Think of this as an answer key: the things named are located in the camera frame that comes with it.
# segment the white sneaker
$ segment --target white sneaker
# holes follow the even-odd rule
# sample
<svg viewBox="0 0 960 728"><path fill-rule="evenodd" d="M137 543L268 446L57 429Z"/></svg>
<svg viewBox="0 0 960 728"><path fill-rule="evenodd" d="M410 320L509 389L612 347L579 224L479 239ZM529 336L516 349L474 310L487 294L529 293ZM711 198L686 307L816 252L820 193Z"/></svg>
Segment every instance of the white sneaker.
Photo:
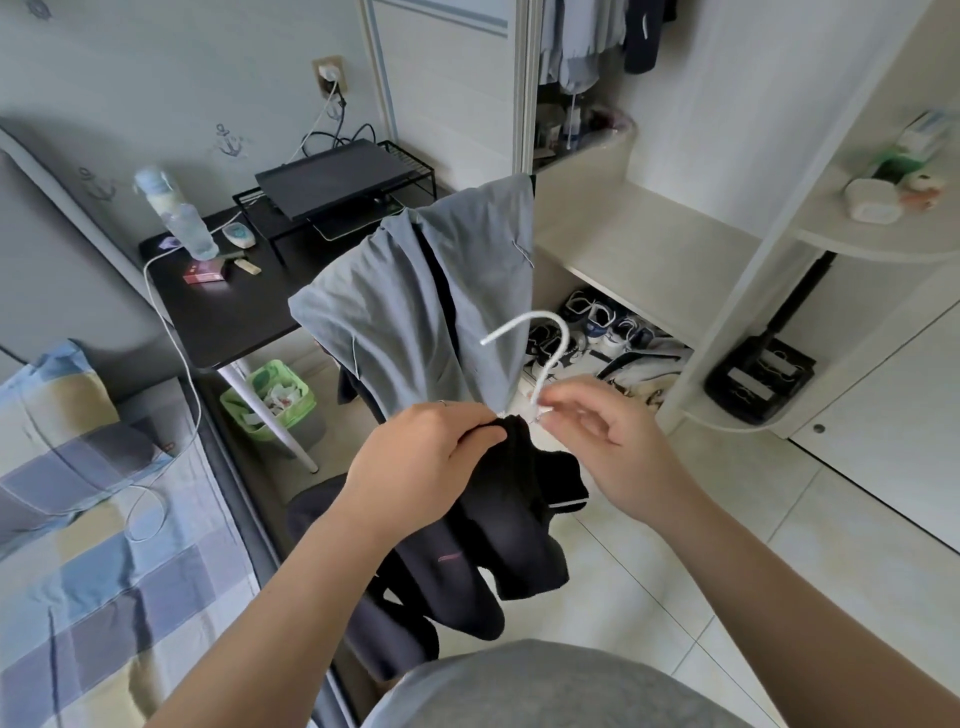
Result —
<svg viewBox="0 0 960 728"><path fill-rule="evenodd" d="M616 359L627 350L630 339L640 326L640 320L634 316L624 316L618 319L613 326L607 329L606 335L596 344L595 349L611 359Z"/></svg>

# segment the green trash can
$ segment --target green trash can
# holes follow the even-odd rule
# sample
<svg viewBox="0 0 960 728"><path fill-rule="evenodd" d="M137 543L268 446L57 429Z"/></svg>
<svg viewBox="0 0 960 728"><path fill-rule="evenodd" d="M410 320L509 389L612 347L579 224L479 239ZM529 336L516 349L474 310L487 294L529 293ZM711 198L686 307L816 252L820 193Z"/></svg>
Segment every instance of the green trash can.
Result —
<svg viewBox="0 0 960 728"><path fill-rule="evenodd" d="M287 428L303 449L312 448L324 437L326 424L320 408L317 407L317 398L303 380L282 361L279 359L268 361L247 377L247 383L261 399L266 397L277 384L297 387L300 390L300 399L277 415L277 421ZM220 396L220 404L224 406L237 426L258 446L278 451L289 458L295 457L290 449L276 438L269 427L263 424L248 425L244 422L244 415L251 414L252 410L232 387Z"/></svg>

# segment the gray t-shirt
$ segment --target gray t-shirt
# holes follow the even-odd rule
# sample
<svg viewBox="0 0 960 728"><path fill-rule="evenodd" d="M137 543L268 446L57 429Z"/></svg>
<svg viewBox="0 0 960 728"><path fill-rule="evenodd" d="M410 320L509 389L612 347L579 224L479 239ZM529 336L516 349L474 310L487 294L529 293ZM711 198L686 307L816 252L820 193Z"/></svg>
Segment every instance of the gray t-shirt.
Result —
<svg viewBox="0 0 960 728"><path fill-rule="evenodd" d="M364 728L451 726L749 728L652 667L536 640L417 667L364 721Z"/></svg>

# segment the white plastic hanger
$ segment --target white plastic hanger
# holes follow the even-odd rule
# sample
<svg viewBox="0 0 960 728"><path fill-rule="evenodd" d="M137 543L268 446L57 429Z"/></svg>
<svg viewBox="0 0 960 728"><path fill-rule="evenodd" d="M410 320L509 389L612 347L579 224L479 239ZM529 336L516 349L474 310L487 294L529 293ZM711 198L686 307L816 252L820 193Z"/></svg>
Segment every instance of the white plastic hanger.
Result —
<svg viewBox="0 0 960 728"><path fill-rule="evenodd" d="M531 319L550 319L560 327L561 335L560 346L543 366L543 371L540 372L540 376L537 377L537 384L534 385L534 393L530 396L531 404L533 404L534 407L537 407L537 400L540 398L540 390L543 389L543 384L546 383L546 378L550 376L550 370L557 365L557 362L560 361L560 358L566 353L566 348L570 345L570 327L566 324L566 321L560 318L560 316L555 314L553 311L528 311L527 313L521 313L519 316L511 319L496 331L492 331L484 336L482 339L480 339L480 344L481 346L487 346L491 341L499 338L517 324L521 324L524 321L530 321Z"/></svg>

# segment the small red box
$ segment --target small red box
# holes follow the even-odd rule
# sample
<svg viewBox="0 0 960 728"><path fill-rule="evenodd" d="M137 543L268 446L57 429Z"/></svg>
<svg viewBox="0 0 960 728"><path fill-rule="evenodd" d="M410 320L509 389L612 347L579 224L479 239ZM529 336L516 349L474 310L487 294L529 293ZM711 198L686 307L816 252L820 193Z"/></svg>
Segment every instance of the small red box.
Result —
<svg viewBox="0 0 960 728"><path fill-rule="evenodd" d="M224 268L224 260L221 257L215 257L210 260L194 260L183 274L183 279L188 283L210 283L214 280L226 280L227 270Z"/></svg>

